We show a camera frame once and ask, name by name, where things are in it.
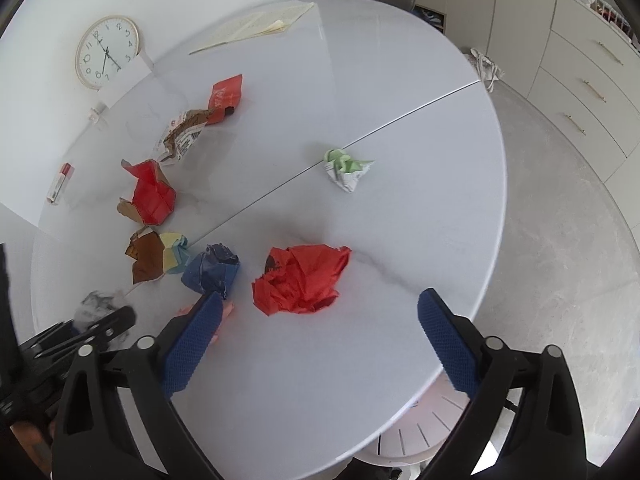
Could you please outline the white round wall clock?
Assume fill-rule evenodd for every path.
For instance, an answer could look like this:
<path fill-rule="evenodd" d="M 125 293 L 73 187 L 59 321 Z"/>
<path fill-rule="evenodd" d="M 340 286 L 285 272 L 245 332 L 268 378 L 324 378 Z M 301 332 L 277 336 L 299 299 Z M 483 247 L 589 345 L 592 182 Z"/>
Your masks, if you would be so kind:
<path fill-rule="evenodd" d="M 76 49 L 75 70 L 81 83 L 100 90 L 140 52 L 141 36 L 131 18 L 109 15 L 94 22 Z"/>

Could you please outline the dark blue paper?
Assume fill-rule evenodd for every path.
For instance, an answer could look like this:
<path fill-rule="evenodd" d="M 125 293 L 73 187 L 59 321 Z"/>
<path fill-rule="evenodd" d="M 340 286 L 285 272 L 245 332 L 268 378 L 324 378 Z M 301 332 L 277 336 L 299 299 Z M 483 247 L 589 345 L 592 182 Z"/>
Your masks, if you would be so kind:
<path fill-rule="evenodd" d="M 216 292 L 227 299 L 240 270 L 237 254 L 224 244 L 207 245 L 184 270 L 181 281 L 188 289 L 207 295 Z"/>

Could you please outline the grey crumpled foil wrapper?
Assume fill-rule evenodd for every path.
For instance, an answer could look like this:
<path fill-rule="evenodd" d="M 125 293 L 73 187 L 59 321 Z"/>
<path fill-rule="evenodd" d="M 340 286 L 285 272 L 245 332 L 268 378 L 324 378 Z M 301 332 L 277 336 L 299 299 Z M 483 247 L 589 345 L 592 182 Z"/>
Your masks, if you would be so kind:
<path fill-rule="evenodd" d="M 105 318 L 122 307 L 126 307 L 126 301 L 120 290 L 117 292 L 100 292 L 99 290 L 89 292 L 74 312 L 74 329 L 79 333 L 85 333 L 101 318 Z"/>

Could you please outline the brown printed crumpled wrapper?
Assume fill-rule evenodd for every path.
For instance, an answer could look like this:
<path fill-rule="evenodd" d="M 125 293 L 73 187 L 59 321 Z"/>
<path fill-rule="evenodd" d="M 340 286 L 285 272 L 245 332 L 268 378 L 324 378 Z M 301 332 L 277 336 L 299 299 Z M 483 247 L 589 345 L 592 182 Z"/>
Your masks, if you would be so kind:
<path fill-rule="evenodd" d="M 210 110 L 188 110 L 171 119 L 156 144 L 156 159 L 172 164 L 183 159 L 206 126 Z"/>

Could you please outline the beige drawer cabinet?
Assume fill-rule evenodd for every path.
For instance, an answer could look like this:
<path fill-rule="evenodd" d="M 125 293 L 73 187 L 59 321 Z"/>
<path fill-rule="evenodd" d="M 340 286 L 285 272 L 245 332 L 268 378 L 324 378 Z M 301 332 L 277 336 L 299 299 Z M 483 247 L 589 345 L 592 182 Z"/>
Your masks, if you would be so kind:
<path fill-rule="evenodd" d="M 556 0 L 547 45 L 528 99 L 601 181 L 639 145 L 639 55 L 579 0 Z"/>

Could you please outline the white round trash bin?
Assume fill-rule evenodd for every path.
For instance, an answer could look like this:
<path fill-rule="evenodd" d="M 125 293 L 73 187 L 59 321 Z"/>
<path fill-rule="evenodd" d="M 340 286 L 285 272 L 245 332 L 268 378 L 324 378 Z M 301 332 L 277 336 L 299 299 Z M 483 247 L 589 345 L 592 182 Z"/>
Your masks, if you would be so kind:
<path fill-rule="evenodd" d="M 373 466 L 417 472 L 426 466 L 448 439 L 469 403 L 441 372 L 411 408 L 356 455 Z"/>

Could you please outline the large red crumpled paper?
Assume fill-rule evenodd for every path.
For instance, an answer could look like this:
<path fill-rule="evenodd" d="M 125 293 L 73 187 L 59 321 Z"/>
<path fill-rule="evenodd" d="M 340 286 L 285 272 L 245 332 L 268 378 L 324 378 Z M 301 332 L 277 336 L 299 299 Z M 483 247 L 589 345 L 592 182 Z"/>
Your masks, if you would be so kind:
<path fill-rule="evenodd" d="M 313 314 L 332 306 L 351 255 L 346 246 L 326 244 L 271 248 L 264 273 L 252 283 L 254 305 L 268 316 Z"/>

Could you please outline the green white crumpled paper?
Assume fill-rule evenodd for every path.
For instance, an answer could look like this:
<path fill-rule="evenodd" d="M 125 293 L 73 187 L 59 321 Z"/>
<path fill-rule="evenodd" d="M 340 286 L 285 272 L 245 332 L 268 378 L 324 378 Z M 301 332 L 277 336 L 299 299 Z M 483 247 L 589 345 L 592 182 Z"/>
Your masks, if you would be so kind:
<path fill-rule="evenodd" d="M 324 171 L 330 180 L 346 193 L 355 192 L 360 179 L 373 165 L 373 160 L 353 158 L 339 148 L 332 148 L 323 157 Z"/>

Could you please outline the white paper sheets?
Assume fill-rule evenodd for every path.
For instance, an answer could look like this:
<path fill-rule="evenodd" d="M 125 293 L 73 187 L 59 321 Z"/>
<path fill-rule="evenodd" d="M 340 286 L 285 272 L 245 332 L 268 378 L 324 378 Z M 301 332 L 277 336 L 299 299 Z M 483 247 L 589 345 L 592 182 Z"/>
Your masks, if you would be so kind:
<path fill-rule="evenodd" d="M 271 11 L 259 11 L 236 18 L 220 25 L 204 46 L 196 48 L 190 55 L 200 53 L 223 44 L 243 41 L 260 36 L 286 32 L 303 15 L 316 6 L 314 2 L 295 1 L 290 6 L 281 6 Z"/>

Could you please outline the white cloth bag on floor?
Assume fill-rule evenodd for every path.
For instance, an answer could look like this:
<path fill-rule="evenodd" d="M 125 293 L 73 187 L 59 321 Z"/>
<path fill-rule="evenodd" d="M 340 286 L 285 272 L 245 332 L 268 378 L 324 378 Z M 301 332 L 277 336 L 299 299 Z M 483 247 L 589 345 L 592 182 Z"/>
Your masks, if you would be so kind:
<path fill-rule="evenodd" d="M 494 92 L 495 84 L 504 76 L 504 71 L 486 54 L 471 48 L 465 55 L 477 72 L 488 93 Z"/>

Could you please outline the red snack packet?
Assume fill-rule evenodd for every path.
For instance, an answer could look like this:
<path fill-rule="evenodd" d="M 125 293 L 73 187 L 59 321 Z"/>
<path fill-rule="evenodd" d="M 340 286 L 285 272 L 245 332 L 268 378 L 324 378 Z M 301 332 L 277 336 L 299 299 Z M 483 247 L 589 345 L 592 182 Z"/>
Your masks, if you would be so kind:
<path fill-rule="evenodd" d="M 224 118 L 232 115 L 242 98 L 243 75 L 216 82 L 208 100 L 209 116 L 206 125 L 216 125 L 224 121 Z"/>

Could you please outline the brown yellow crumpled wrapper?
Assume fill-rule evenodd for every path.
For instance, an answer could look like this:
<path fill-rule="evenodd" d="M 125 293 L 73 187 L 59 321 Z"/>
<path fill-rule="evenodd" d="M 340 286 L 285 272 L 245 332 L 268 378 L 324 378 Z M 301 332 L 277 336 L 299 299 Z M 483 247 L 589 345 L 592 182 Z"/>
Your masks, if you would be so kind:
<path fill-rule="evenodd" d="M 176 232 L 150 228 L 134 232 L 125 254 L 132 260 L 132 284 L 155 281 L 165 274 L 181 274 L 190 260 L 188 239 Z"/>

